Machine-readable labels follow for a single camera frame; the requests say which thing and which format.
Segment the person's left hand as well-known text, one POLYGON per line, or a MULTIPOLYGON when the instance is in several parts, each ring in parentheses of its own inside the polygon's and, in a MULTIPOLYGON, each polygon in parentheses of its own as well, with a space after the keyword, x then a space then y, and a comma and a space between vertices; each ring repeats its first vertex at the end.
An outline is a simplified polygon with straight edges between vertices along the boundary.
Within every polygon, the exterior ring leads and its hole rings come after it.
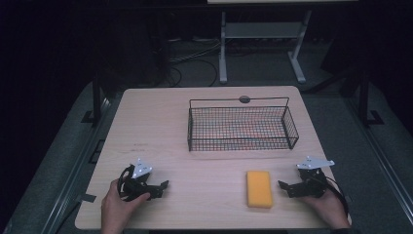
POLYGON ((118 180, 110 183, 109 190, 101 202, 101 226, 105 222, 128 224, 132 214, 147 201, 149 193, 144 193, 131 202, 123 201, 117 190, 118 180))

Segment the person's right hand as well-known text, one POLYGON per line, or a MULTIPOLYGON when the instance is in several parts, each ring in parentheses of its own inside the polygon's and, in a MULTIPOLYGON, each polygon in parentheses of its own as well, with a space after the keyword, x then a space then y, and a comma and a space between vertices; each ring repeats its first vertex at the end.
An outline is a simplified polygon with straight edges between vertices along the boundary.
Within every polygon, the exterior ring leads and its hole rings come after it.
POLYGON ((344 207, 336 195, 327 190, 321 197, 302 197, 300 201, 312 208, 317 215, 333 230, 351 227, 344 207))

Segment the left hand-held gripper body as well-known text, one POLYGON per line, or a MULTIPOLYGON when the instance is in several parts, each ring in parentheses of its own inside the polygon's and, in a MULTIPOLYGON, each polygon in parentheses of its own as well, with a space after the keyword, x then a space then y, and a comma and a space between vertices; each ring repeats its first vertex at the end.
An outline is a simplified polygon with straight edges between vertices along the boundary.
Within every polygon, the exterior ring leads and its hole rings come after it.
POLYGON ((132 201, 144 193, 148 193, 146 183, 152 167, 137 159, 130 164, 120 175, 120 196, 124 201, 132 201))

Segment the black metal post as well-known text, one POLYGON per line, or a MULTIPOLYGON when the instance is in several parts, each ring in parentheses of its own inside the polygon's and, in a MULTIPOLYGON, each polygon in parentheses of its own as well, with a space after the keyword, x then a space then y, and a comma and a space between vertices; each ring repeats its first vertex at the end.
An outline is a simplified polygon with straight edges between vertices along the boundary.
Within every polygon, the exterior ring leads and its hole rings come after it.
POLYGON ((85 112, 82 123, 90 123, 95 127, 101 118, 101 93, 99 85, 99 77, 96 74, 92 81, 93 90, 93 109, 85 112))
POLYGON ((369 98, 369 76, 363 73, 360 77, 358 96, 358 118, 362 125, 369 128, 371 125, 383 125, 384 121, 376 110, 368 107, 369 98))

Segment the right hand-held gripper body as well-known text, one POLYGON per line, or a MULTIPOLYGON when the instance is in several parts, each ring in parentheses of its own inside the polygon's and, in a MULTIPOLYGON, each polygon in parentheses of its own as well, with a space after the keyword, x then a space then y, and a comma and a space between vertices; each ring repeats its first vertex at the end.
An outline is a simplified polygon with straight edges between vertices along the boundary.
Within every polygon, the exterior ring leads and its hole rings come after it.
POLYGON ((300 197, 321 197, 326 190, 326 177, 322 171, 327 166, 327 161, 312 156, 297 165, 299 176, 302 179, 300 197))

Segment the yellow sponge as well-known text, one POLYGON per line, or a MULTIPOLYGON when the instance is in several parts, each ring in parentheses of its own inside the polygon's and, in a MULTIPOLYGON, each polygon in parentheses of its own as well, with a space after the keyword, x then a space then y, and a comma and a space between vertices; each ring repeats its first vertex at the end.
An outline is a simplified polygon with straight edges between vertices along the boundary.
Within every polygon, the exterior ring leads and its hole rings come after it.
POLYGON ((246 187, 249 207, 264 209, 273 207, 272 187, 268 172, 248 171, 246 173, 246 187))

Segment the white metal stand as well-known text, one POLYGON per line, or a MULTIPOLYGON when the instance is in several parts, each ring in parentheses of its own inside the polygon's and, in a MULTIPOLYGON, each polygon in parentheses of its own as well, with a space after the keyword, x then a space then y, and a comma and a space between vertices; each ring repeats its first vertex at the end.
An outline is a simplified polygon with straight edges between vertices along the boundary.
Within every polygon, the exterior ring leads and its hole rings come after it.
POLYGON ((298 56, 307 32, 312 12, 307 11, 301 21, 293 22, 228 22, 226 13, 221 13, 220 53, 218 56, 219 82, 228 82, 226 42, 229 39, 295 39, 295 47, 287 53, 289 62, 299 84, 307 82, 298 56))

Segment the black wire basket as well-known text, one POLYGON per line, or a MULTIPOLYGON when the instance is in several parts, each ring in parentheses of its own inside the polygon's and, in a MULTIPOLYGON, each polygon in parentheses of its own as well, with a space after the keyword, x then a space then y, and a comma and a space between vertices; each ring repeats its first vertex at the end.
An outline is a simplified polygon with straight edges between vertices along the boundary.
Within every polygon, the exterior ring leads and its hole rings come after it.
POLYGON ((189 101, 191 151, 292 149, 299 139, 288 97, 194 98, 189 101))

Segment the aluminium floor rail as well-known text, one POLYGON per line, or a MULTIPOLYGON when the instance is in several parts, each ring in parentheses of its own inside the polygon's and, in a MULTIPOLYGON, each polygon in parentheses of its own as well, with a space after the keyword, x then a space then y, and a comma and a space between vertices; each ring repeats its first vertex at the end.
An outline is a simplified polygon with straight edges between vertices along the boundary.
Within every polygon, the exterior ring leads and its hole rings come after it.
POLYGON ((400 207, 413 226, 413 196, 408 193, 406 187, 400 180, 399 176, 394 170, 394 167, 391 165, 391 162, 387 158, 387 154, 385 153, 384 149, 380 146, 379 141, 373 135, 370 126, 375 123, 375 120, 371 120, 370 124, 364 124, 361 121, 361 118, 358 116, 357 106, 355 102, 348 98, 346 98, 344 102, 346 103, 346 106, 355 119, 359 130, 361 131, 371 150, 373 151, 373 154, 379 164, 379 168, 382 171, 393 194, 395 195, 400 207))
POLYGON ((90 158, 94 156, 94 148, 99 145, 99 131, 110 106, 110 101, 105 97, 103 101, 98 104, 96 110, 92 111, 94 117, 92 118, 92 126, 88 131, 88 136, 70 173, 66 177, 62 190, 58 193, 53 209, 42 228, 41 234, 57 234, 59 228, 63 225, 63 220, 70 216, 70 214, 66 214, 65 212, 71 202, 74 201, 75 205, 81 204, 82 200, 79 200, 75 196, 76 185, 83 168, 88 164, 90 158))

